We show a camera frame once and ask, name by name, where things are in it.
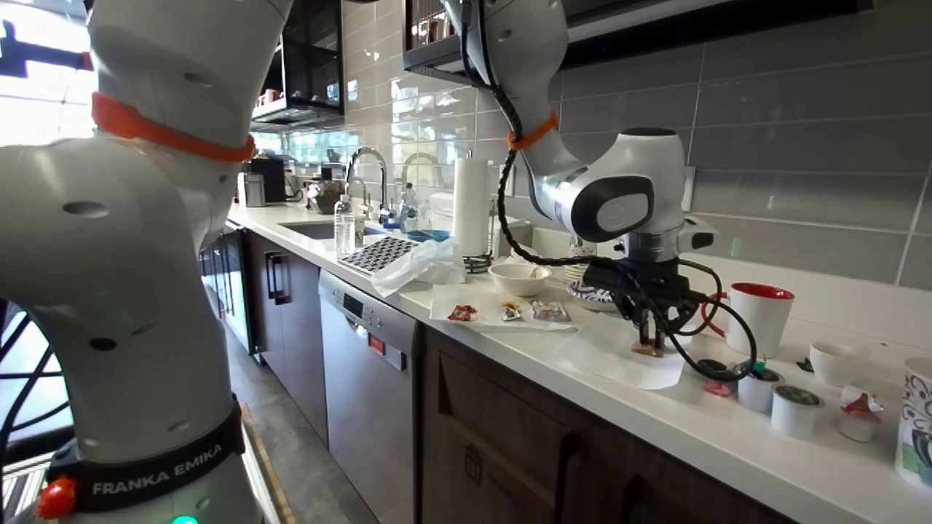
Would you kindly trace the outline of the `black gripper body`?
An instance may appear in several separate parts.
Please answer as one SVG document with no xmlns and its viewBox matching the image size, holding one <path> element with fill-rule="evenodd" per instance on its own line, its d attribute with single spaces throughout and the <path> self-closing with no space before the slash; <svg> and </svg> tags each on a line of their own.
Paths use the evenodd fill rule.
<svg viewBox="0 0 932 524">
<path fill-rule="evenodd" d="M 584 281 L 606 290 L 626 319 L 652 319 L 658 328 L 683 328 L 703 303 L 680 261 L 598 258 Z"/>
</svg>

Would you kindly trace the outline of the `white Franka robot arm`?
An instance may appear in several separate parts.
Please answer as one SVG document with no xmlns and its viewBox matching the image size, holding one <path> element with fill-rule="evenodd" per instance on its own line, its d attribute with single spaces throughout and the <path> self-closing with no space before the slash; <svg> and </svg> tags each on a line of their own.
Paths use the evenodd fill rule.
<svg viewBox="0 0 932 524">
<path fill-rule="evenodd" d="M 626 238 L 658 315 L 686 251 L 683 143 L 623 131 L 576 161 L 552 104 L 563 0 L 440 0 L 467 67 L 512 123 L 537 210 L 587 241 Z M 89 0 L 94 131 L 0 147 L 0 297 L 58 354 L 73 440 L 13 524 L 265 524 L 243 465 L 202 251 L 253 156 L 252 111 L 294 0 Z"/>
</svg>

